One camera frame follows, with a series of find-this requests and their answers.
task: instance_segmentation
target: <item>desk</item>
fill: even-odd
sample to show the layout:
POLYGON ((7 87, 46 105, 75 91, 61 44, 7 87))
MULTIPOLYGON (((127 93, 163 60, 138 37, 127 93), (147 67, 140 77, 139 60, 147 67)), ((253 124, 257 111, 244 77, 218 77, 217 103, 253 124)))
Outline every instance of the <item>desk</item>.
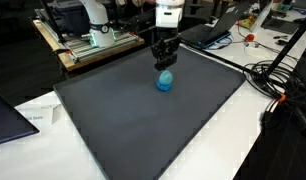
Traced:
MULTIPOLYGON (((57 50, 57 49, 62 48, 60 46, 60 44, 52 37, 50 32, 41 24, 41 22, 39 20, 33 20, 32 24, 33 24, 34 28, 36 29, 36 31, 38 31, 38 33, 43 36, 43 38, 49 44, 49 46, 51 47, 52 50, 57 50)), ((63 68, 65 70, 72 71, 74 69, 81 68, 83 66, 94 63, 96 61, 100 61, 102 59, 113 56, 115 54, 118 54, 118 53, 127 51, 129 49, 135 48, 135 47, 140 46, 142 44, 144 44, 144 39, 139 38, 138 41, 135 41, 132 44, 122 46, 118 49, 115 49, 115 50, 112 50, 112 51, 109 51, 109 52, 105 52, 103 54, 95 55, 94 57, 92 57, 91 59, 89 59, 87 61, 81 61, 81 62, 78 62, 78 63, 74 63, 72 59, 70 59, 69 57, 67 57, 67 55, 65 55, 65 53, 59 54, 58 59, 60 61, 60 64, 63 65, 63 68)))
MULTIPOLYGON (((296 12, 296 11, 289 11, 288 13, 289 17, 284 18, 284 20, 286 21, 293 21, 294 19, 299 19, 299 18, 304 18, 305 16, 301 15, 300 13, 296 12)), ((248 29, 242 28, 240 27, 240 32, 242 35, 246 36, 248 34, 251 34, 251 32, 248 29)), ((238 26, 234 25, 231 28, 231 33, 233 36, 233 42, 237 42, 237 41, 243 41, 244 38, 239 35, 238 33, 238 26)), ((259 43, 266 45, 268 47, 277 49, 279 51, 281 51, 283 49, 283 46, 279 46, 277 44, 275 44, 275 42, 277 41, 276 39, 273 39, 273 36, 283 36, 283 35, 287 35, 287 34, 283 34, 283 33, 279 33, 276 31, 272 31, 272 30, 268 30, 268 29, 263 29, 263 28, 259 28, 255 33, 252 33, 255 36, 255 41, 258 41, 259 43)), ((264 60, 263 58, 256 58, 256 57, 252 57, 252 56, 248 56, 245 54, 244 52, 244 48, 245 45, 243 43, 233 43, 231 45, 229 45, 228 47, 225 47, 221 50, 209 50, 209 52, 220 56, 222 58, 225 58, 229 61, 232 61, 236 64, 239 64, 241 66, 245 66, 248 63, 257 63, 259 61, 264 60)), ((301 37, 301 39, 295 44, 295 46, 293 47, 293 49, 288 53, 288 55, 293 56, 297 59, 300 59, 303 52, 305 51, 306 48, 306 32, 304 33, 304 35, 301 37)), ((272 57, 276 57, 277 53, 271 52, 269 50, 266 50, 266 52, 270 53, 272 57)), ((289 64, 291 66, 295 66, 296 65, 296 61, 292 58, 286 57, 284 58, 284 60, 282 61, 286 64, 289 64)))
MULTIPOLYGON (((260 32, 266 31, 258 31, 257 37, 266 36, 260 32)), ((306 35, 290 55, 298 58, 301 56, 306 47, 305 38, 306 35)), ((267 39, 270 40, 267 45, 274 44, 272 38, 267 39)), ((234 49, 241 49, 234 46, 217 53, 224 56, 222 52, 236 53, 234 49)), ((237 59, 242 65, 255 61, 243 54, 236 54, 240 57, 231 57, 234 54, 224 57, 237 59)), ((51 92, 20 107, 45 104, 46 100, 48 103, 59 103, 55 93, 51 92)), ((261 113, 271 101, 245 82, 192 139, 160 179, 232 179, 260 134, 261 113)), ((0 145, 0 180, 104 179, 67 113, 61 109, 58 116, 60 118, 52 126, 40 127, 35 124, 41 130, 40 134, 0 145)))

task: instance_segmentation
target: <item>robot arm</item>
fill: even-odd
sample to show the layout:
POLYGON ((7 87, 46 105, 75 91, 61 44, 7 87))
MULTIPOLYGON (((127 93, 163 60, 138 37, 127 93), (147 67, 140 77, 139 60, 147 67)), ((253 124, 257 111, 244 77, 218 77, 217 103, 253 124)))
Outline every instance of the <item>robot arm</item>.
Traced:
POLYGON ((165 70, 176 63, 174 53, 180 44, 178 24, 182 18, 184 0, 156 0, 156 27, 158 41, 151 46, 152 54, 157 59, 155 68, 165 70))
POLYGON ((103 4, 109 0, 80 0, 90 18, 90 42, 94 47, 106 47, 115 42, 113 29, 103 4))

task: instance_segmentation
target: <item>blue object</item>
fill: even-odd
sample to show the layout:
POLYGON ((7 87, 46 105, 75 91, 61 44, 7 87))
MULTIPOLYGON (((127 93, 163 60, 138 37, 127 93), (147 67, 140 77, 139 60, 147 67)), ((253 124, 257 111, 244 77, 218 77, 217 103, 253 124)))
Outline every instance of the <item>blue object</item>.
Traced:
POLYGON ((156 82, 157 88, 161 91, 168 91, 172 87, 173 75, 170 71, 165 70, 161 73, 159 79, 156 82))
POLYGON ((156 81, 156 86, 159 88, 159 90, 166 92, 171 89, 172 84, 163 85, 160 83, 160 81, 156 81))

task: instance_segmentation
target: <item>black laptop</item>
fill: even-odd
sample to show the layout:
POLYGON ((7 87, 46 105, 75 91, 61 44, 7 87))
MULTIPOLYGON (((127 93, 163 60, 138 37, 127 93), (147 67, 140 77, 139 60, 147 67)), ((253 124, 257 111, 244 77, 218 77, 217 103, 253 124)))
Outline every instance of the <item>black laptop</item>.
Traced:
POLYGON ((184 44, 194 44, 201 48, 208 48, 215 42, 228 37, 229 30, 242 14, 249 8, 249 1, 230 3, 226 13, 219 19, 214 27, 204 24, 197 25, 180 33, 184 44))
POLYGON ((38 132, 36 127, 0 96, 0 144, 38 132))
POLYGON ((293 7, 301 8, 301 9, 306 9, 306 0, 293 0, 291 2, 291 5, 293 7))
POLYGON ((299 27, 299 24, 295 22, 276 19, 272 15, 273 11, 271 10, 263 22, 262 28, 292 35, 299 27))

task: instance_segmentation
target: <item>monitor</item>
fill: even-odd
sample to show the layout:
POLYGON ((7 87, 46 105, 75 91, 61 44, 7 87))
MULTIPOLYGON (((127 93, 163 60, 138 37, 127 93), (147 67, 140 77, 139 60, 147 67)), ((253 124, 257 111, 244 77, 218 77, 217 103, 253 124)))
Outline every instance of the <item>monitor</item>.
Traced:
POLYGON ((0 144, 38 132, 35 126, 0 96, 0 144))

